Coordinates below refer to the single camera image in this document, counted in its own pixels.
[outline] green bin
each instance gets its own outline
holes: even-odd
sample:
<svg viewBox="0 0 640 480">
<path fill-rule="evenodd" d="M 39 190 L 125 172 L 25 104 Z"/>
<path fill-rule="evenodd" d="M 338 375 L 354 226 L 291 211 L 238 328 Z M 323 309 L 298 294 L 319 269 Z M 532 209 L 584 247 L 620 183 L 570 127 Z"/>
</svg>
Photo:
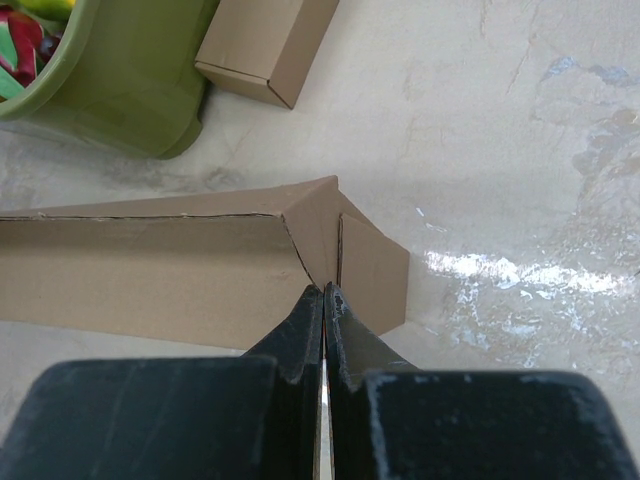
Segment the green bin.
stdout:
<svg viewBox="0 0 640 480">
<path fill-rule="evenodd" d="M 206 80 L 193 64 L 218 3 L 77 0 L 56 54 L 0 103 L 0 122 L 138 157 L 180 154 L 202 129 Z"/>
</svg>

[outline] open cardboard box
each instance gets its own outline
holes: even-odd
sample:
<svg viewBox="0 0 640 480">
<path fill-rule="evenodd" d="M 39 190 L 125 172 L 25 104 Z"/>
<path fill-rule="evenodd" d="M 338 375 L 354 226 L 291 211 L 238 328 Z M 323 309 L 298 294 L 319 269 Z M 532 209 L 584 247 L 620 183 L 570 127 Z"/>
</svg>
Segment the open cardboard box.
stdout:
<svg viewBox="0 0 640 480">
<path fill-rule="evenodd" d="M 337 282 L 381 334 L 404 322 L 408 265 L 335 177 L 4 213 L 0 319 L 246 349 Z"/>
</svg>

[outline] cardboard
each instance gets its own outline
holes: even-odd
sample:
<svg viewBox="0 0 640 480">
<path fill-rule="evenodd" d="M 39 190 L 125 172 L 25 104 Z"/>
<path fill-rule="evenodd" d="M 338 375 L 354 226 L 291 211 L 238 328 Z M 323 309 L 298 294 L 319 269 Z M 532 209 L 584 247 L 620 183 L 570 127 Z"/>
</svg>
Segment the cardboard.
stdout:
<svg viewBox="0 0 640 480">
<path fill-rule="evenodd" d="M 382 334 L 404 322 L 408 262 L 335 177 L 4 213 L 0 319 L 247 349 L 337 282 Z"/>
<path fill-rule="evenodd" d="M 218 87 L 293 108 L 338 0 L 222 0 L 196 57 Z"/>
</svg>

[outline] bin rim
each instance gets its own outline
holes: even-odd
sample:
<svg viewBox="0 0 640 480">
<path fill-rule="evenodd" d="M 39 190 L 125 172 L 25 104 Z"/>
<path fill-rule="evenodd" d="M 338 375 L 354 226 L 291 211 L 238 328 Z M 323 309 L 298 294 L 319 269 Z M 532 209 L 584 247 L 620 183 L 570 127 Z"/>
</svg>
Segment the bin rim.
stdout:
<svg viewBox="0 0 640 480">
<path fill-rule="evenodd" d="M 27 117 L 55 95 L 84 52 L 101 1 L 76 1 L 56 53 L 31 85 L 0 103 L 0 121 Z"/>
</svg>

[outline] cardboard box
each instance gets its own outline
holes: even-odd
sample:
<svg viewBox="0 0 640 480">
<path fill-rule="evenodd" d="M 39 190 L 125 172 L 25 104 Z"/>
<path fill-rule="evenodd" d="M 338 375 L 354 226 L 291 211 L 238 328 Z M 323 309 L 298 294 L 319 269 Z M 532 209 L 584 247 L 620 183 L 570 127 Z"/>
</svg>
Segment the cardboard box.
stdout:
<svg viewBox="0 0 640 480">
<path fill-rule="evenodd" d="M 2 215 L 2 320 L 246 349 L 337 282 L 376 333 L 404 322 L 409 254 L 335 177 Z"/>
<path fill-rule="evenodd" d="M 218 87 L 293 108 L 338 0 L 222 0 L 196 57 Z"/>
</svg>

